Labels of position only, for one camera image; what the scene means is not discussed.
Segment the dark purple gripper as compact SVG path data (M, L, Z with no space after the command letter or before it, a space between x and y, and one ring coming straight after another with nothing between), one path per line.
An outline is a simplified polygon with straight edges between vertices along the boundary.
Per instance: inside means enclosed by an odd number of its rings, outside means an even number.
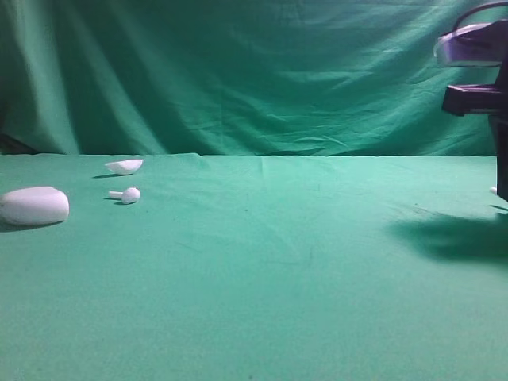
M497 196L507 200L507 58L492 84L449 85L441 109L463 117L485 114L495 143L497 163Z

